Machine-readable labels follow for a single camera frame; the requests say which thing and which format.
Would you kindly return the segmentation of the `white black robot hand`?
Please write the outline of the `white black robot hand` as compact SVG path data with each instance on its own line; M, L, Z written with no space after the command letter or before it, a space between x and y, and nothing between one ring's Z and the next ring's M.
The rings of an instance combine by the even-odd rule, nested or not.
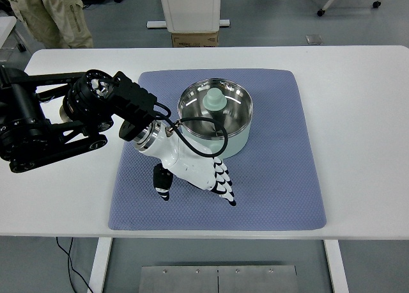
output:
M175 133L168 133L163 123L153 122L135 138L135 148L142 154L160 159L153 169L153 187L169 200L173 174L192 185L213 193L236 206L227 166L218 157L193 152Z

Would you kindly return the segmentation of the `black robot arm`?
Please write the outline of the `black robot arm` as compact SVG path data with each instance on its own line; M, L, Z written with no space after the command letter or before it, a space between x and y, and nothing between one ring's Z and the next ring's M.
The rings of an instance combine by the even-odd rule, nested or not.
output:
M1 68L1 158L14 173L103 147L113 116L123 120L122 140L159 160L153 186L163 200L169 199L173 178L180 178L235 205L220 154L186 138L171 110L124 73L28 75Z

